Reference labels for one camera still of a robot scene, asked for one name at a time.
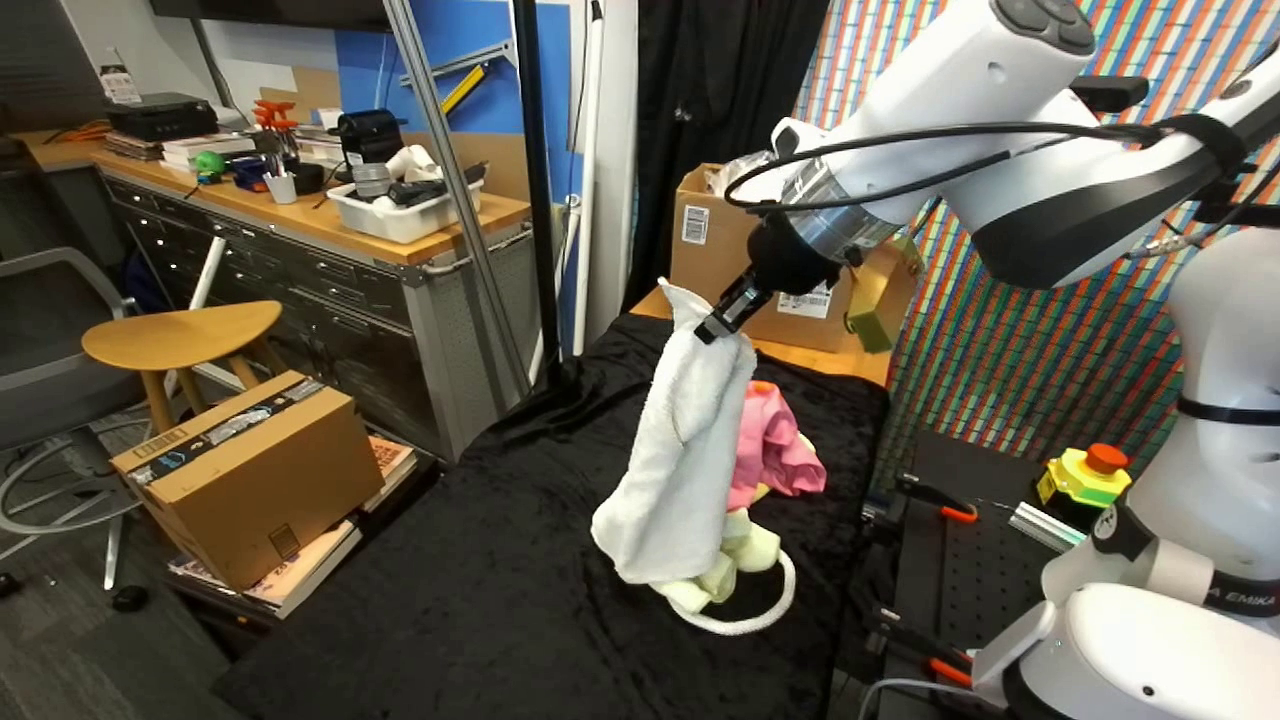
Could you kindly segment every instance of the white cloth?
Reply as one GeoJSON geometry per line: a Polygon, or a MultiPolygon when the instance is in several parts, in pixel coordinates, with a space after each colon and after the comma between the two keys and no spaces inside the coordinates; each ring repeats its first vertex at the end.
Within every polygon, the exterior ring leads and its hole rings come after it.
{"type": "Polygon", "coordinates": [[[747,336],[696,339],[713,311],[688,288],[659,279],[670,336],[652,373],[623,478],[591,515],[591,540],[621,578],[688,578],[717,567],[756,350],[747,336]]]}

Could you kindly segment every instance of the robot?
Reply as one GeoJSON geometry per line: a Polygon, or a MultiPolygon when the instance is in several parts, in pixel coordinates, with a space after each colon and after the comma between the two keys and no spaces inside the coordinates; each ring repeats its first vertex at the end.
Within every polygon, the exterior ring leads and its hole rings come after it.
{"type": "MultiPolygon", "coordinates": [[[[1068,0],[951,0],[839,127],[783,121],[728,184],[765,216],[696,327],[735,330],[948,198],[995,279],[1064,288],[1142,250],[1181,198],[1280,130],[1280,52],[1192,117],[1100,127],[1068,91],[1095,52],[1068,0]]],[[[1280,677],[1280,234],[1235,230],[1171,291],[1181,425],[1044,605],[975,652],[975,693],[1049,717],[1271,717],[1280,677]]]]}

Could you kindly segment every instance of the white cable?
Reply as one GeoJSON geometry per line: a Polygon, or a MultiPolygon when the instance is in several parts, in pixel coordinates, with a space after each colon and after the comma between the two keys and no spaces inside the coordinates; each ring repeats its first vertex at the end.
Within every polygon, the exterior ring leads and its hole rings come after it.
{"type": "Polygon", "coordinates": [[[957,688],[957,683],[931,683],[931,678],[915,678],[915,677],[885,677],[877,678],[862,701],[856,704],[856,720],[869,720],[877,711],[877,697],[879,693],[945,693],[945,697],[968,697],[980,701],[970,688],[957,688]]]}
{"type": "Polygon", "coordinates": [[[747,620],[713,620],[713,615],[696,615],[696,610],[685,610],[678,605],[670,605],[670,610],[690,625],[690,628],[702,628],[713,637],[750,637],[750,632],[765,632],[772,628],[775,620],[789,615],[789,609],[797,605],[797,563],[789,551],[775,551],[775,558],[783,563],[783,590],[775,597],[775,605],[759,615],[747,615],[747,620]]]}

